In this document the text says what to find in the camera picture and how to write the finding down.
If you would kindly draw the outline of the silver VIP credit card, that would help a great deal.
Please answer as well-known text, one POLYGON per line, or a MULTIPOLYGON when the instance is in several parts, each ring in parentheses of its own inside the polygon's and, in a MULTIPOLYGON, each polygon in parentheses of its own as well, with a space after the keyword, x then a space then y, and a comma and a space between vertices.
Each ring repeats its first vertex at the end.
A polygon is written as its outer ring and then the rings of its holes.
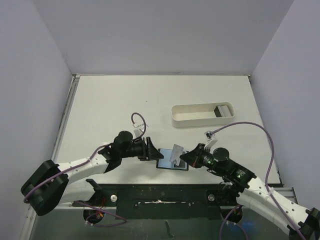
POLYGON ((184 148, 180 145, 174 144, 172 151, 171 151, 171 156, 170 156, 170 162, 176 166, 180 164, 180 156, 183 154, 184 148))

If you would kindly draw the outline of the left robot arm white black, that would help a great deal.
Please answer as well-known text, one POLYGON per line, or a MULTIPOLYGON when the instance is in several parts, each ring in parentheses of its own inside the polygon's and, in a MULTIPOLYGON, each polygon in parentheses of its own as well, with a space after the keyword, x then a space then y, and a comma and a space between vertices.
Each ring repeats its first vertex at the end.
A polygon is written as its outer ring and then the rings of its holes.
POLYGON ((150 137, 134 138, 129 131, 121 131, 113 142, 97 147, 89 157, 63 163, 44 161, 22 185, 23 202, 31 205, 38 216, 73 201, 95 206, 100 203, 102 193, 89 177, 114 170, 125 158, 157 161, 164 156, 150 137))

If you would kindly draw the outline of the stack of silver credit cards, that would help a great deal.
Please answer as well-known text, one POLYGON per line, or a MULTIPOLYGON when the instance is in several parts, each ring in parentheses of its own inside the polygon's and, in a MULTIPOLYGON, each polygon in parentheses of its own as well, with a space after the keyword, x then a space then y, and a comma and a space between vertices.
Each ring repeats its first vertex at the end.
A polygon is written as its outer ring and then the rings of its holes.
POLYGON ((227 105, 217 105, 214 113, 217 118, 230 118, 233 116, 227 105))

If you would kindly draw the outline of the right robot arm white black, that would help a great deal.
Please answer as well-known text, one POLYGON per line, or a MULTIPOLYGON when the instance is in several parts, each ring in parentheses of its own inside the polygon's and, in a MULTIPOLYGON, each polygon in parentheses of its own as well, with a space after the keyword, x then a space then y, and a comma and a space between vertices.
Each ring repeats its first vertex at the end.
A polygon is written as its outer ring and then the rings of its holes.
POLYGON ((213 152, 200 143, 180 159, 193 168, 206 167, 215 176, 231 185, 222 192, 230 205, 247 207, 280 228, 291 239, 318 240, 320 238, 320 211, 308 209, 269 187, 252 171, 230 158, 226 148, 213 152))

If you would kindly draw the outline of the black card holder wallet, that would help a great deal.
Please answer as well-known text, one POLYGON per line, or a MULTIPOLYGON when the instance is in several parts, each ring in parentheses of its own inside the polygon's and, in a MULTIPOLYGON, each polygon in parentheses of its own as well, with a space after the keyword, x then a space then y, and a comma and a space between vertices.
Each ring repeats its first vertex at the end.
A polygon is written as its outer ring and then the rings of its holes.
POLYGON ((179 161, 179 164, 176 165, 176 160, 171 160, 172 149, 159 148, 158 151, 163 155, 162 159, 158 159, 156 161, 157 169, 165 169, 165 170, 178 170, 178 171, 188 171, 189 166, 183 160, 179 161))

